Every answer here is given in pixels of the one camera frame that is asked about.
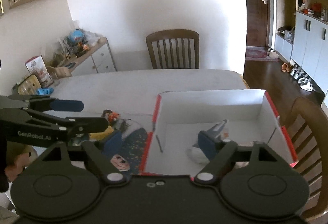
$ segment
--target framed picture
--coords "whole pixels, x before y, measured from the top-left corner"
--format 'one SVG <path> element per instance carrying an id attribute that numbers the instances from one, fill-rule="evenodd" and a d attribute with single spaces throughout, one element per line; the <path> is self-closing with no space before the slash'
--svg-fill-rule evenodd
<path id="1" fill-rule="evenodd" d="M 4 14 L 3 12 L 3 6 L 2 6 L 2 0 L 0 0 L 0 16 Z"/>

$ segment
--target cabinet drawer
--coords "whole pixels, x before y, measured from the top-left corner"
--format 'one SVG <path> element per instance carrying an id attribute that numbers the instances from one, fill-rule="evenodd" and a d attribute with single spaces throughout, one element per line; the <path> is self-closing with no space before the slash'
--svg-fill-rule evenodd
<path id="1" fill-rule="evenodd" d="M 284 44 L 284 39 L 276 34 L 276 41 L 274 42 L 274 49 L 281 54 Z"/>
<path id="2" fill-rule="evenodd" d="M 284 40 L 284 45 L 283 45 L 283 48 L 282 48 L 282 51 L 281 51 L 281 55 L 288 61 L 290 62 L 290 58 L 291 58 L 291 55 L 292 55 L 292 49 L 293 49 L 293 45 L 288 42 L 288 41 L 285 41 Z"/>
<path id="3" fill-rule="evenodd" d="M 92 58 L 95 62 L 96 67 L 100 66 L 104 59 L 109 55 L 109 49 L 107 44 L 104 44 L 96 52 L 92 54 Z"/>
<path id="4" fill-rule="evenodd" d="M 112 57 L 110 55 L 107 55 L 105 60 L 101 63 L 97 70 L 98 73 L 115 72 L 116 70 L 112 61 Z"/>
<path id="5" fill-rule="evenodd" d="M 85 61 L 83 61 L 75 70 L 72 71 L 72 76 L 80 76 L 80 75 L 88 75 L 88 74 L 96 74 L 96 66 L 93 63 L 91 57 L 88 57 Z"/>

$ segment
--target pink cartoon face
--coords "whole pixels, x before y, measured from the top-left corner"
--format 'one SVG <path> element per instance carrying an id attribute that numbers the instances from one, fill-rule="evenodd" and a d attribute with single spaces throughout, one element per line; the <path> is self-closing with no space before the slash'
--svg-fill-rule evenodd
<path id="1" fill-rule="evenodd" d="M 110 162 L 119 171 L 128 171 L 130 169 L 130 165 L 128 164 L 128 162 L 120 155 L 114 155 Z"/>

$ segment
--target white screw cap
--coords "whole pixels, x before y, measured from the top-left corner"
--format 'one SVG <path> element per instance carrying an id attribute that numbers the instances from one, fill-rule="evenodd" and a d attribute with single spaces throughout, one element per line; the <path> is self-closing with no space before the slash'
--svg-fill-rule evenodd
<path id="1" fill-rule="evenodd" d="M 121 181 L 123 180 L 123 175 L 121 173 L 110 173 L 107 175 L 107 179 L 110 181 Z"/>
<path id="2" fill-rule="evenodd" d="M 202 172 L 197 175 L 197 178 L 201 181 L 210 181 L 214 179 L 214 176 L 208 172 Z"/>

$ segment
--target shoe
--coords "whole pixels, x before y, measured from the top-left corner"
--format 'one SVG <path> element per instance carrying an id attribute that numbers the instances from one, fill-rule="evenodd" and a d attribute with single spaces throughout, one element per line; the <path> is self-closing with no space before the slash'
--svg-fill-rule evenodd
<path id="1" fill-rule="evenodd" d="M 294 76 L 295 72 L 297 72 L 297 69 L 296 69 L 296 68 L 293 68 L 293 69 L 291 70 L 291 72 L 290 72 L 290 75 L 291 75 L 291 76 Z"/>
<path id="2" fill-rule="evenodd" d="M 298 80 L 299 78 L 302 77 L 302 72 L 300 72 L 299 70 L 296 71 L 293 77 L 295 80 Z"/>
<path id="3" fill-rule="evenodd" d="M 301 77 L 301 78 L 298 80 L 298 84 L 302 84 L 302 83 L 304 83 L 304 82 L 306 82 L 306 81 L 308 81 L 308 80 L 309 80 L 309 78 Z"/>
<path id="4" fill-rule="evenodd" d="M 269 57 L 271 57 L 271 58 L 278 58 L 279 55 L 274 50 L 270 50 L 269 51 Z"/>
<path id="5" fill-rule="evenodd" d="M 300 85 L 300 87 L 303 89 L 303 90 L 306 90 L 306 91 L 309 91 L 309 92 L 312 92 L 313 90 L 313 86 L 311 84 L 311 82 L 309 80 L 305 81 L 304 83 L 302 83 Z"/>
<path id="6" fill-rule="evenodd" d="M 288 69 L 288 65 L 286 63 L 284 63 L 282 66 L 281 66 L 281 71 L 282 72 L 286 72 Z"/>
<path id="7" fill-rule="evenodd" d="M 289 66 L 288 69 L 287 69 L 287 72 L 288 73 L 291 73 L 291 71 L 292 71 L 293 68 L 294 68 L 293 66 Z"/>
<path id="8" fill-rule="evenodd" d="M 268 48 L 267 50 L 267 56 L 269 56 L 270 51 L 273 50 L 273 48 Z"/>

